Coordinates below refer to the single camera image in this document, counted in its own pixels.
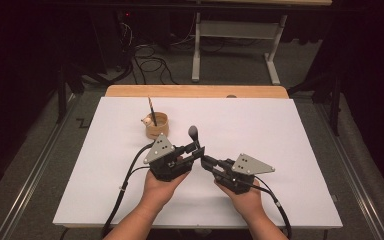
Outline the desk with white frame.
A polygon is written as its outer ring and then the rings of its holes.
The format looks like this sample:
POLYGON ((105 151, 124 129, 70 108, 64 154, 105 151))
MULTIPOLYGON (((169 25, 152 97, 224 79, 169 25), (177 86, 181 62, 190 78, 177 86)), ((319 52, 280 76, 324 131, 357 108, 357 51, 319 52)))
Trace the desk with white frame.
MULTIPOLYGON (((250 4, 251 6, 280 6, 280 7, 326 7, 332 0, 194 0, 198 5, 206 3, 236 3, 250 4)), ((277 22, 257 23, 233 20, 202 20, 201 13, 195 14, 195 45, 192 63, 192 81, 200 80, 201 67, 201 38, 242 38, 253 40, 270 40, 272 43, 269 52, 263 57, 268 74, 273 85, 280 85, 280 80, 274 63, 277 48, 283 35, 288 19, 287 14, 281 14, 277 22)))

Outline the black pencil with gold end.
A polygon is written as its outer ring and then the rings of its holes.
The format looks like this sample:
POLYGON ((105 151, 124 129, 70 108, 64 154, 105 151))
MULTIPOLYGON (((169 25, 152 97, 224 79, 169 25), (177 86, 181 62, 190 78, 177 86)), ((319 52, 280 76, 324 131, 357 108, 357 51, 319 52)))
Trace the black pencil with gold end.
POLYGON ((148 96, 147 99, 148 99, 148 104, 149 104, 150 112, 151 112, 151 118, 152 118, 152 121, 154 123, 154 126, 158 126, 152 100, 151 100, 150 96, 148 96))

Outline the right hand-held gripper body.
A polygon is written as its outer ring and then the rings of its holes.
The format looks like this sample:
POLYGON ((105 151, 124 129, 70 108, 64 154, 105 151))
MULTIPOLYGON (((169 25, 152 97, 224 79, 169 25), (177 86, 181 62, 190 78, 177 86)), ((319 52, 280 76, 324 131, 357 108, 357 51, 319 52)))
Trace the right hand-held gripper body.
POLYGON ((257 174, 271 173, 275 168, 247 154, 240 154, 232 161, 232 167, 216 166, 213 173, 217 183, 235 194, 246 193, 253 185, 257 174))

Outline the black metal stand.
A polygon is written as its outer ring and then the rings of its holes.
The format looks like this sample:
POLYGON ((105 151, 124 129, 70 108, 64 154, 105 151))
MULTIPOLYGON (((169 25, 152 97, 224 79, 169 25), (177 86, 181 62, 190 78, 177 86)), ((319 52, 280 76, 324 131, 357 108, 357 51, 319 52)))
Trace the black metal stand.
POLYGON ((312 91, 312 101, 317 104, 330 103, 328 123, 338 136, 338 115, 340 112, 341 80, 332 72, 311 77, 287 90, 289 96, 300 91, 312 91))
POLYGON ((75 64, 63 64, 57 71, 57 93, 58 93, 58 118, 61 123, 67 113, 67 88, 74 94, 82 94, 84 86, 81 81, 81 74, 75 64))

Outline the person's left hand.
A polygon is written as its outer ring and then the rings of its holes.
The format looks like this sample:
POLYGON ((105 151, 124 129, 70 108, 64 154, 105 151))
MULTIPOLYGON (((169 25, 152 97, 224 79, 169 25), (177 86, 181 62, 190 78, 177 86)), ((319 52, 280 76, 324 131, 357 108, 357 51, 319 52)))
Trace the person's left hand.
POLYGON ((176 177, 174 180, 164 182, 157 180, 151 171, 145 177, 144 189, 139 206, 149 214, 157 215, 173 197, 177 187, 186 179, 189 171, 176 177))

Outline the white board sheet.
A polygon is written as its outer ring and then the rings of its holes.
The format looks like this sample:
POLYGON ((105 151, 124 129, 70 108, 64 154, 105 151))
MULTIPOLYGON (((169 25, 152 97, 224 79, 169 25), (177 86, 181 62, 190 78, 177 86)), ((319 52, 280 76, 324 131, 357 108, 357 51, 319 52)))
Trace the white board sheet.
MULTIPOLYGON (((186 145, 190 126, 199 131, 207 155, 236 159, 248 154, 275 168, 262 175, 274 192, 264 209, 278 226, 339 228, 342 221, 328 191, 295 103, 270 98, 157 98, 153 108, 167 114, 169 140, 186 145)), ((149 140, 142 118, 145 97, 100 100, 82 149, 53 219, 66 227, 100 227, 119 222, 138 203, 146 175, 142 168, 149 140), (130 165, 140 169, 127 173, 130 165)))

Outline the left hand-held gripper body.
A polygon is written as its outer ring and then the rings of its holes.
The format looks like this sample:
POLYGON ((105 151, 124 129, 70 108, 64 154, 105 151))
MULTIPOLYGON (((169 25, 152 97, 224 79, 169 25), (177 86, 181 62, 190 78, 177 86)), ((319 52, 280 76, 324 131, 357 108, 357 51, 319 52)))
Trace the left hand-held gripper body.
POLYGON ((192 154, 184 152, 185 146, 175 146, 161 134, 154 141, 143 163, 150 167, 157 180, 169 182, 192 170, 193 162, 186 158, 192 154))

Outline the black makeup brush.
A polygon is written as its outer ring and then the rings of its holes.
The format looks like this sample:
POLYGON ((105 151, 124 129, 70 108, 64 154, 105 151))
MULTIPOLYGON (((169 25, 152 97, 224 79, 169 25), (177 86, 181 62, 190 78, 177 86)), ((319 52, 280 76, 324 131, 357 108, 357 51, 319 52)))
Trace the black makeup brush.
POLYGON ((199 133, 198 133, 198 129, 197 129, 197 127, 195 125, 192 125, 192 126, 189 127, 188 135, 193 140, 193 142, 195 143, 196 147, 200 148, 201 145, 200 145, 200 142, 199 142, 199 133))

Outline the person's right hand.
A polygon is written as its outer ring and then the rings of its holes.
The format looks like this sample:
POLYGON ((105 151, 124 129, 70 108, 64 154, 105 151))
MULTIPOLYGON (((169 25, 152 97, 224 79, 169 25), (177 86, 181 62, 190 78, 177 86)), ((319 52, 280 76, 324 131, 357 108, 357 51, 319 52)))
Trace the person's right hand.
POLYGON ((220 183, 216 185, 231 199, 235 210, 247 222, 256 222, 267 217, 258 190, 249 190, 247 193, 235 194, 220 183))

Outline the wooden pen holder cup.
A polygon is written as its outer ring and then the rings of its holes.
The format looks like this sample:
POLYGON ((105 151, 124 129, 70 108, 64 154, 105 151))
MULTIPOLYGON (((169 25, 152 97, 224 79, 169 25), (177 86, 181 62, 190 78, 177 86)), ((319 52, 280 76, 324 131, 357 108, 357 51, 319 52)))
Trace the wooden pen holder cup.
POLYGON ((165 113, 150 113, 142 119, 142 123, 145 125, 145 133, 149 139, 155 140, 159 135, 169 133, 169 119, 165 113))

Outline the metal floor rail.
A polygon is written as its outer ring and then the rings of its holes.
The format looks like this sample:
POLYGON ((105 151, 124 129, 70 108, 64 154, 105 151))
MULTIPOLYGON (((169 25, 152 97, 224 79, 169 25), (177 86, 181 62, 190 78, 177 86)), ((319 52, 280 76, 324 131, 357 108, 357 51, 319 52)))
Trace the metal floor rail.
POLYGON ((316 104, 315 108, 333 141, 336 151, 339 154, 348 184, 354 194, 359 209, 365 218, 366 224, 374 237, 374 240, 384 240, 384 224, 379 217, 374 202, 364 187, 361 178, 358 176, 358 173, 346 152, 345 146, 340 140, 340 136, 336 135, 332 130, 327 110, 321 104, 316 104))
POLYGON ((41 147, 40 154, 35 158, 34 164, 25 178, 23 185, 18 189, 17 196, 11 204, 11 208, 0 224, 0 240, 10 240, 49 163, 49 155, 53 151, 67 118, 78 103, 78 98, 79 95, 73 93, 71 93, 68 98, 63 98, 67 104, 67 109, 64 111, 62 117, 54 121, 51 132, 47 135, 46 142, 41 147))

